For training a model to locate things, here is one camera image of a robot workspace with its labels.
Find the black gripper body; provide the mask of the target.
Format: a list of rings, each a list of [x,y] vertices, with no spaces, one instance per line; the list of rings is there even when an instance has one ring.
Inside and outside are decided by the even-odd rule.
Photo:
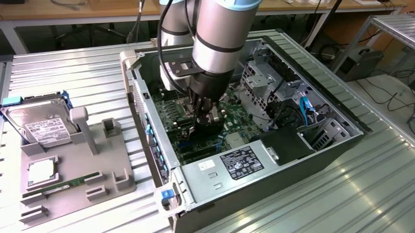
[[[225,73],[201,72],[190,76],[189,89],[198,97],[220,99],[232,78],[232,71]]]

